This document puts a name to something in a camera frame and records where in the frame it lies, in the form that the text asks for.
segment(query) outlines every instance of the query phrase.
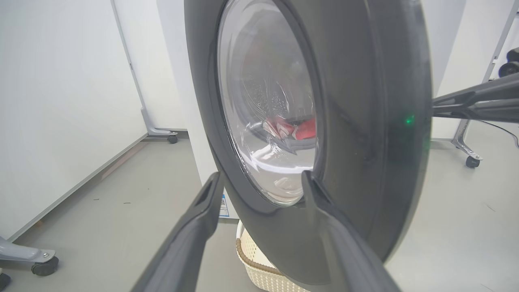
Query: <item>brown basket rim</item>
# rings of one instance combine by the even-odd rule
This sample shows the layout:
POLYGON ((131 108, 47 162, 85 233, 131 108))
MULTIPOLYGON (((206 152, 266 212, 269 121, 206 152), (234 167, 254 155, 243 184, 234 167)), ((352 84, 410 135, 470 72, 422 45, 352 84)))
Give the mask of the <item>brown basket rim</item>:
POLYGON ((241 258, 241 260, 243 262, 245 262, 246 264, 248 264, 249 266, 251 266, 253 268, 256 268, 256 269, 259 269, 259 270, 262 270, 262 271, 265 271, 265 272, 269 272, 269 273, 276 274, 276 275, 279 275, 279 276, 284 276, 283 274, 281 274, 281 272, 278 269, 275 269, 275 268, 272 268, 272 267, 268 267, 268 266, 266 266, 264 264, 260 264, 260 263, 257 263, 255 261, 252 261, 251 259, 249 259, 243 253, 243 250, 241 249, 241 239, 240 238, 236 239, 236 250, 238 251, 238 256, 241 258))

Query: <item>door glass window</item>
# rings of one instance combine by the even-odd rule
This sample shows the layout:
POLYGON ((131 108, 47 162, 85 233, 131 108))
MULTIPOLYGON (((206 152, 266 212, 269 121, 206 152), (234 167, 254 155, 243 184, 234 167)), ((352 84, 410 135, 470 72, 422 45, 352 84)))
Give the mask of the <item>door glass window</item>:
POLYGON ((301 48, 272 0, 230 1, 218 34, 218 75, 229 135, 243 171, 271 201, 303 195, 316 120, 301 48))

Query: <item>white panel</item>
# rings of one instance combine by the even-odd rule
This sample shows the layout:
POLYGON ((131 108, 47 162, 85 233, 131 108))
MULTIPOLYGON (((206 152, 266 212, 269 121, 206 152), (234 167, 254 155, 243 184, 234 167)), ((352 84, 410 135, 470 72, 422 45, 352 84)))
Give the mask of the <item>white panel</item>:
MULTIPOLYGON (((170 56, 186 126, 193 147, 200 180, 204 184, 209 176, 218 171, 209 148, 198 102, 195 95, 189 55, 187 53, 186 27, 183 0, 157 0, 162 30, 170 56)), ((230 218, 238 218, 230 200, 227 200, 230 218)))
POLYGON ((422 0, 431 53, 433 97, 440 88, 467 0, 422 0))
POLYGON ((0 1, 0 236, 146 133, 110 1, 0 1))
POLYGON ((155 128, 185 130, 184 115, 154 0, 115 0, 130 59, 155 128))
MULTIPOLYGON (((483 82, 514 0, 467 1, 438 96, 483 82)), ((432 138, 452 139, 459 120, 433 119, 432 138)))

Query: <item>laundry basket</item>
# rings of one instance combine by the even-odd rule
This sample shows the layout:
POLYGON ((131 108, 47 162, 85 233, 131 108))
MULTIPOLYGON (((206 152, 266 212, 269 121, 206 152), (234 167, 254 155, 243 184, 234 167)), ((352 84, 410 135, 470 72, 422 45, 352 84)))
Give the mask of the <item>laundry basket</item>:
POLYGON ((252 240, 241 221, 236 231, 236 252, 252 283, 269 292, 306 292, 283 276, 252 240))

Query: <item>stand leg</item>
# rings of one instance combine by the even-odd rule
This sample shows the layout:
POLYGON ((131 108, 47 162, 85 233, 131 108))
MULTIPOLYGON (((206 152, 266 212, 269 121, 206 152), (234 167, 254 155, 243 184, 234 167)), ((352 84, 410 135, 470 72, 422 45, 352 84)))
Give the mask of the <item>stand leg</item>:
POLYGON ((148 129, 148 135, 151 136, 175 136, 176 132, 167 130, 158 130, 153 126, 152 120, 149 118, 148 110, 145 107, 141 108, 142 117, 144 119, 144 125, 148 129))
POLYGON ((46 262, 55 254, 54 250, 16 245, 0 237, 0 259, 2 260, 46 262))
POLYGON ((465 152, 466 155, 469 157, 467 158, 466 165, 468 167, 478 167, 480 164, 480 161, 483 160, 481 156, 479 156, 477 153, 472 151, 466 144, 465 144, 465 133, 467 132, 467 127, 469 126, 470 120, 461 120, 459 123, 458 130, 456 131, 456 136, 452 140, 452 144, 456 146, 461 151, 465 152))

